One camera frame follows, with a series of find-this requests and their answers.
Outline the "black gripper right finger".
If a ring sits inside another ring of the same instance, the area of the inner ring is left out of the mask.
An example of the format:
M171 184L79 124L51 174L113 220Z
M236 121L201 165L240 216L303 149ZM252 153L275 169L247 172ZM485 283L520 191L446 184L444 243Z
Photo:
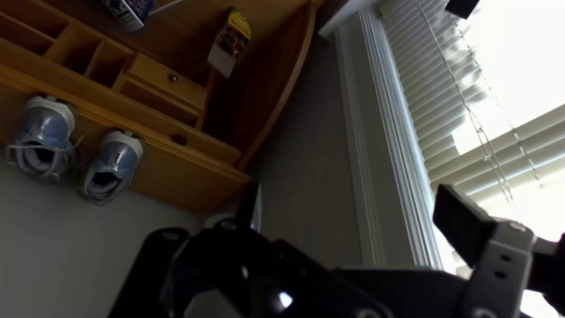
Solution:
M490 218L450 184L437 186L432 223L471 269L457 318L520 318L524 290L565 315L565 236L547 241Z

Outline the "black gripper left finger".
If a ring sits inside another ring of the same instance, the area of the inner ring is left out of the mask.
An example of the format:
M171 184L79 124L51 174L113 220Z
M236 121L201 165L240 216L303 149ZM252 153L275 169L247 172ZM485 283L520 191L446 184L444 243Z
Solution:
M241 318L388 318L388 310L284 241L250 229L257 188L231 218L192 236L146 236L107 318L181 318L206 292Z

